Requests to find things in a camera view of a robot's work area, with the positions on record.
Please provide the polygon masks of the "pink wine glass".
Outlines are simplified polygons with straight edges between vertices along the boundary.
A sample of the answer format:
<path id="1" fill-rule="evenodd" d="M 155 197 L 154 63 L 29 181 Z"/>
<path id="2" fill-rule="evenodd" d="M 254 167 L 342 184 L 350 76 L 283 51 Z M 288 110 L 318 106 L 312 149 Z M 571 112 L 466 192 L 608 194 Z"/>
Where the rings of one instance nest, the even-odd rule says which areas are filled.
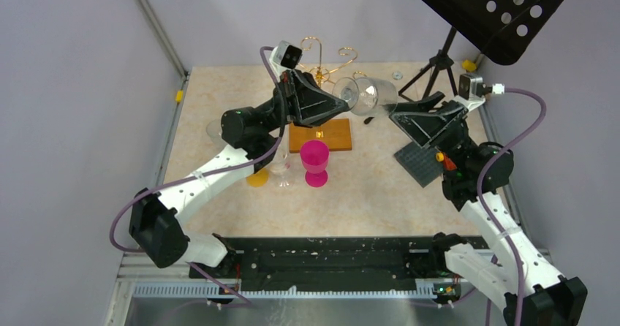
<path id="1" fill-rule="evenodd" d="M 306 183 L 314 188 L 324 186 L 328 182 L 329 147 L 320 140 L 310 140 L 301 146 L 299 154 Z"/>

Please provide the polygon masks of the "clear wine glass back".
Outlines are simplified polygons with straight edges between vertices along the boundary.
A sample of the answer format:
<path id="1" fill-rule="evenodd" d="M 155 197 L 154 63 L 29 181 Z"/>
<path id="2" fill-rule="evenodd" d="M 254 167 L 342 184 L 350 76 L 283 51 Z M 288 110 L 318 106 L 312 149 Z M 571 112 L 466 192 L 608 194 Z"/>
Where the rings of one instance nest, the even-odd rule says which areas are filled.
<path id="1" fill-rule="evenodd" d="M 396 87 L 375 77 L 343 77 L 336 82 L 332 95 L 344 100 L 357 116 L 387 116 L 398 105 Z"/>

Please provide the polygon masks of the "clear wine glass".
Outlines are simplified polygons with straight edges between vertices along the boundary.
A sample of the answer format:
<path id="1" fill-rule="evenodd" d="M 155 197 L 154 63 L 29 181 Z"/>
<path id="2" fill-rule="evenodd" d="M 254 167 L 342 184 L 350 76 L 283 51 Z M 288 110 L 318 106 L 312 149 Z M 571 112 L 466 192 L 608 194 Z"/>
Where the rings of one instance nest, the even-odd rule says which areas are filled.
<path id="1" fill-rule="evenodd" d="M 289 152 L 279 149 L 268 167 L 270 179 L 279 188 L 287 188 L 292 185 L 290 166 Z"/>
<path id="2" fill-rule="evenodd" d="M 205 132 L 215 147 L 222 149 L 226 146 L 226 142 L 222 139 L 222 126 L 219 119 L 209 121 Z"/>
<path id="3" fill-rule="evenodd" d="M 336 82 L 332 95 L 344 100 L 357 116 L 387 116 L 398 105 L 396 87 L 375 77 L 343 77 Z"/>

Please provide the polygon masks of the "yellow wine glass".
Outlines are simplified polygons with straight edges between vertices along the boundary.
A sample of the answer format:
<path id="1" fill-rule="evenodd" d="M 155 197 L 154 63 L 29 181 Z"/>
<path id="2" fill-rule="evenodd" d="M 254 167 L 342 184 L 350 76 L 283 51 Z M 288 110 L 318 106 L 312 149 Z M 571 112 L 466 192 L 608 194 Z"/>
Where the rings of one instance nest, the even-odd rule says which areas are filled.
<path id="1" fill-rule="evenodd" d="M 269 172 L 266 169 L 261 169 L 257 173 L 246 177 L 246 182 L 252 187 L 264 186 L 269 179 Z"/>

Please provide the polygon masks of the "clear wine glass front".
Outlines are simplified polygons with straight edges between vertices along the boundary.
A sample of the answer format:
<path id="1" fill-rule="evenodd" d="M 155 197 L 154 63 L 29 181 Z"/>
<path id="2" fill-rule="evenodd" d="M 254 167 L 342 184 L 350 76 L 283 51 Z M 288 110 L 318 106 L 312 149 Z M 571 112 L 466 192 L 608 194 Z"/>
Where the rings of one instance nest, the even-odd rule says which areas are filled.
<path id="1" fill-rule="evenodd" d="M 215 147 L 222 149 L 226 146 L 226 142 L 222 139 L 222 126 L 219 119 L 209 121 L 205 132 Z"/>

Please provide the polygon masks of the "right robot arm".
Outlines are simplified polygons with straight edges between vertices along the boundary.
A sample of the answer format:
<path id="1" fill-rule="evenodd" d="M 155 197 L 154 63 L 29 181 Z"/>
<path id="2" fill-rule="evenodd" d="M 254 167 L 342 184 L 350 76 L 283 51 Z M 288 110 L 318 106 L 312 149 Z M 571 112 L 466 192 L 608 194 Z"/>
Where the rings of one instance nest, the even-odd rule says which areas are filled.
<path id="1" fill-rule="evenodd" d="M 588 290 L 553 266 L 505 207 L 499 188 L 514 168 L 511 145 L 476 143 L 469 135 L 466 100 L 434 94 L 399 104 L 390 120 L 421 148 L 442 155 L 442 192 L 476 226 L 492 258 L 456 234 L 437 234 L 428 265 L 438 276 L 465 278 L 497 307 L 507 325 L 576 325 Z"/>

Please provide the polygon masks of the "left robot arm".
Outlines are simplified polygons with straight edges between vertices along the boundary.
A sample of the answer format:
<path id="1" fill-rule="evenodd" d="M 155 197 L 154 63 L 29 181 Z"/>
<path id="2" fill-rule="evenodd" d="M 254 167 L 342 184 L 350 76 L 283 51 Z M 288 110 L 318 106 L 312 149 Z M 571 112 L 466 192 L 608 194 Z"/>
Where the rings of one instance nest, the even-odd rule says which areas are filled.
<path id="1" fill-rule="evenodd" d="M 321 90 L 309 73 L 284 71 L 267 102 L 222 114 L 226 145 L 212 160 L 180 180 L 136 194 L 130 236 L 158 268 L 194 262 L 217 277 L 230 275 L 235 259 L 222 240 L 190 233 L 185 224 L 219 193 L 273 161 L 282 140 L 273 131 L 283 132 L 289 123 L 320 126 L 349 109 L 343 99 Z"/>

